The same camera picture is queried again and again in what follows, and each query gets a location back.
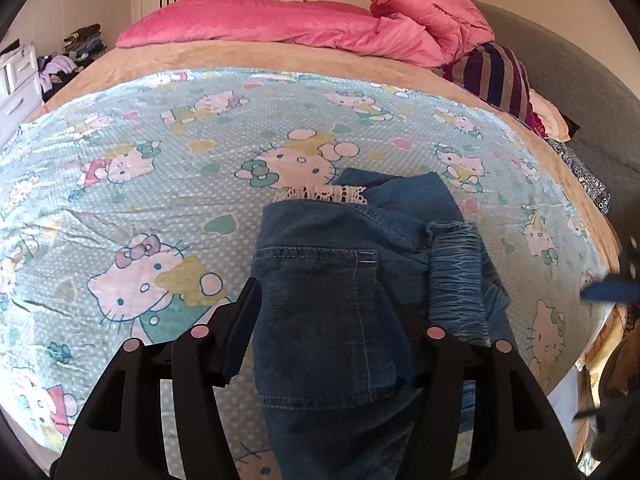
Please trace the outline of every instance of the drawer handle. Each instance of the drawer handle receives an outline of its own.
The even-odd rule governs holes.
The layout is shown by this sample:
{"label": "drawer handle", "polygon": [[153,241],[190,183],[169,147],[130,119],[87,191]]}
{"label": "drawer handle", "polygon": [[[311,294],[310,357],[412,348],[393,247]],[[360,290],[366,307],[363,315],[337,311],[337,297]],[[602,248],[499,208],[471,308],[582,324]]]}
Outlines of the drawer handle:
{"label": "drawer handle", "polygon": [[13,108],[11,108],[11,110],[9,110],[6,114],[7,114],[7,115],[11,115],[12,113],[14,113],[18,108],[20,108],[20,107],[22,106],[22,103],[23,103],[23,102],[24,102],[24,97],[23,97],[23,98],[21,98],[21,99],[18,101],[18,104],[17,104],[17,105],[15,105]]}

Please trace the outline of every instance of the denim jeans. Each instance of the denim jeans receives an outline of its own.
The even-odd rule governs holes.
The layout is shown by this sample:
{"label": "denim jeans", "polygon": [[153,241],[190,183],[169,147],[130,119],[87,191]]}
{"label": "denim jeans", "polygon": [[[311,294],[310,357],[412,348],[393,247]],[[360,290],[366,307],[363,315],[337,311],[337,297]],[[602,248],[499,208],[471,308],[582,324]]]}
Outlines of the denim jeans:
{"label": "denim jeans", "polygon": [[[420,390],[398,381],[379,282],[462,340],[514,344],[504,287],[437,174],[345,170],[336,184],[366,186],[368,203],[268,205],[252,268],[263,293],[255,381],[284,480],[396,475]],[[462,430],[473,408],[467,384]]]}

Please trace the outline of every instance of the white drawer cabinet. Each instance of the white drawer cabinet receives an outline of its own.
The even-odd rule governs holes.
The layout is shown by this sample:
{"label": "white drawer cabinet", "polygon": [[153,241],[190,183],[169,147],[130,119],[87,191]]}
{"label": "white drawer cabinet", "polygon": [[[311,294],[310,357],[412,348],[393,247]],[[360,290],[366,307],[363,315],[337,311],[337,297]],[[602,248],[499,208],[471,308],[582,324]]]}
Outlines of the white drawer cabinet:
{"label": "white drawer cabinet", "polygon": [[33,45],[0,57],[0,146],[42,104],[42,87]]}
{"label": "white drawer cabinet", "polygon": [[32,45],[19,48],[6,64],[9,90],[15,92],[22,83],[38,71],[36,52]]}

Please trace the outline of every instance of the hello kitty bedsheet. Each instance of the hello kitty bedsheet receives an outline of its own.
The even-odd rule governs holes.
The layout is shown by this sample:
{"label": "hello kitty bedsheet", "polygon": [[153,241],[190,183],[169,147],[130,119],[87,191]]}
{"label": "hello kitty bedsheet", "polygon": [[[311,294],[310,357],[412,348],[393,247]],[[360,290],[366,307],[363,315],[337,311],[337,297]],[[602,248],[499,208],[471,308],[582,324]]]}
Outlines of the hello kitty bedsheet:
{"label": "hello kitty bedsheet", "polygon": [[[23,125],[1,155],[0,404],[57,452],[126,338],[175,338],[236,298],[275,190],[349,166],[440,174],[479,226],[547,392],[606,316],[579,301],[606,269],[562,189],[496,116],[437,96],[303,73],[165,72]],[[276,476],[251,352],[216,397],[242,477]]]}

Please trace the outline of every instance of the purple striped fabric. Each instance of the purple striped fabric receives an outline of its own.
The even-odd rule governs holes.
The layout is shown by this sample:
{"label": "purple striped fabric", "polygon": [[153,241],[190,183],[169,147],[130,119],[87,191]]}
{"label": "purple striped fabric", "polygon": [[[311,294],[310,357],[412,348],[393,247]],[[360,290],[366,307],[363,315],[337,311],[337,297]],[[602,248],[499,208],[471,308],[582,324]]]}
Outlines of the purple striped fabric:
{"label": "purple striped fabric", "polygon": [[527,71],[510,48],[483,43],[435,72],[536,130]]}

